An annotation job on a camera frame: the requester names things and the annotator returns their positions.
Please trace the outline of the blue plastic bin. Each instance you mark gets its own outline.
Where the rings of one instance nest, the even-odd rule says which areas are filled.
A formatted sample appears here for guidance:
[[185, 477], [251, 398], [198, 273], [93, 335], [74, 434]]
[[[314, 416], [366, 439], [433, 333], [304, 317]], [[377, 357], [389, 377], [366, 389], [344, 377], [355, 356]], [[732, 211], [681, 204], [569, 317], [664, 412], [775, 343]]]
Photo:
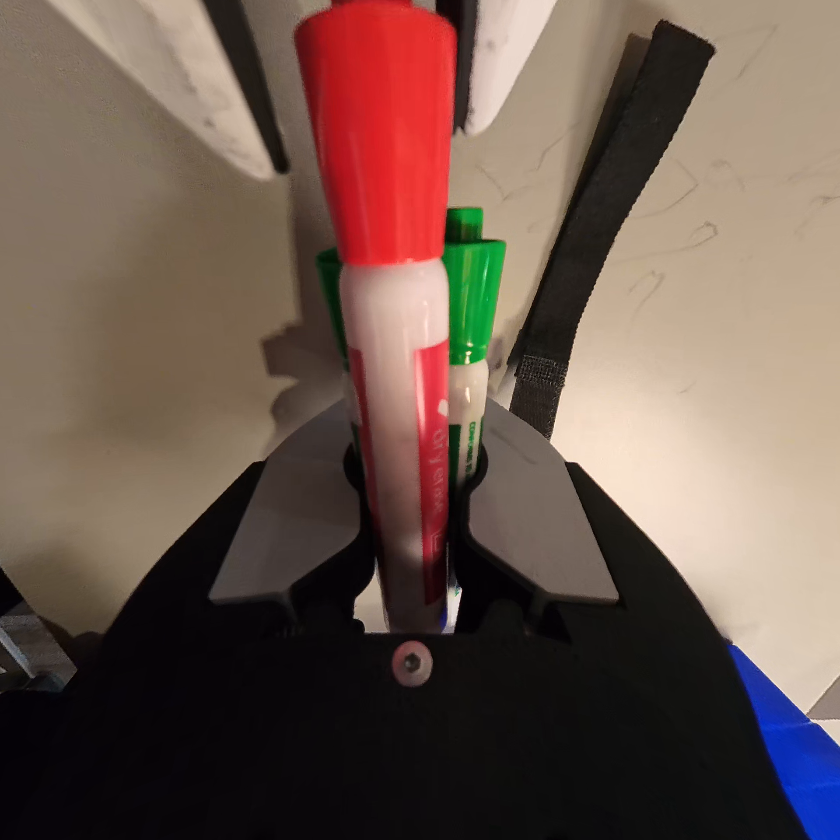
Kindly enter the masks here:
[[811, 839], [839, 838], [839, 747], [735, 645], [730, 656], [781, 787]]

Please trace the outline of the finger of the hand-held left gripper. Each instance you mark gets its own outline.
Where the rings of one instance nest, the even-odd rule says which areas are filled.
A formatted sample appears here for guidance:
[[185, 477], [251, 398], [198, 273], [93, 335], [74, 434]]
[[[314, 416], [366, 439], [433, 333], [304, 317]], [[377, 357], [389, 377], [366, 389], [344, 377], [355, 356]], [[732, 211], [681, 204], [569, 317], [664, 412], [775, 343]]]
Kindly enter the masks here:
[[511, 93], [555, 1], [435, 1], [456, 34], [454, 132], [478, 135]]
[[267, 182], [289, 160], [242, 1], [49, 1], [214, 153]]

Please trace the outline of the green dry erase marker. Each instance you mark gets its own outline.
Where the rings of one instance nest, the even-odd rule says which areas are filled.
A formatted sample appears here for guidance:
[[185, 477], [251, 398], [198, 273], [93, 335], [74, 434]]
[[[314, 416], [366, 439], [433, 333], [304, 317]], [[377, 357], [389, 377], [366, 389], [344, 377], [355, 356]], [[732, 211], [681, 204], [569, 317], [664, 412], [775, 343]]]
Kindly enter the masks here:
[[449, 488], [456, 496], [475, 475], [480, 458], [494, 329], [507, 243], [484, 238], [484, 212], [450, 207], [444, 267], [449, 287]]
[[358, 420], [355, 405], [354, 386], [350, 372], [348, 345], [345, 337], [343, 314], [340, 300], [340, 275], [342, 262], [338, 249], [327, 248], [316, 255], [316, 269], [321, 292], [326, 302], [332, 335], [338, 347], [342, 362], [343, 401], [351, 426], [351, 431], [358, 430]]

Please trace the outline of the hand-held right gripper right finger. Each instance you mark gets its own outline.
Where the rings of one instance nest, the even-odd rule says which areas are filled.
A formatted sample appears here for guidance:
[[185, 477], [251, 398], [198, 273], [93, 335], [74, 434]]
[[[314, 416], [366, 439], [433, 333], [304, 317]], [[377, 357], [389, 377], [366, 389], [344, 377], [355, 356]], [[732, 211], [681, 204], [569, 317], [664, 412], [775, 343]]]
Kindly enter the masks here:
[[459, 626], [496, 600], [537, 626], [554, 603], [620, 601], [566, 462], [550, 441], [488, 405], [479, 467], [459, 499]]

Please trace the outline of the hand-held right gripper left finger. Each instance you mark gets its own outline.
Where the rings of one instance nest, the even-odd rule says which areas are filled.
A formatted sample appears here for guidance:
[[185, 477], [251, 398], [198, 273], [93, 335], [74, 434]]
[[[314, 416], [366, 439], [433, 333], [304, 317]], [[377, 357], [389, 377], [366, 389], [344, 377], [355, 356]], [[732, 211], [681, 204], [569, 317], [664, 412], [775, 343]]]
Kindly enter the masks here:
[[308, 421], [268, 456], [208, 598], [289, 613], [338, 597], [352, 613], [374, 576], [371, 523], [347, 421]]

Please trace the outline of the red dry erase marker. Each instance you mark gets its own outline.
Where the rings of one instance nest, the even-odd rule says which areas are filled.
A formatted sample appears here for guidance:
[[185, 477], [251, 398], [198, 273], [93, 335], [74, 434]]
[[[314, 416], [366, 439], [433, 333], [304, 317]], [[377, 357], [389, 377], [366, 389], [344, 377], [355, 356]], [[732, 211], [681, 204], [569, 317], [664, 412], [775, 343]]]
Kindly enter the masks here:
[[412, 2], [331, 2], [295, 45], [337, 240], [387, 626], [442, 630], [456, 34]]

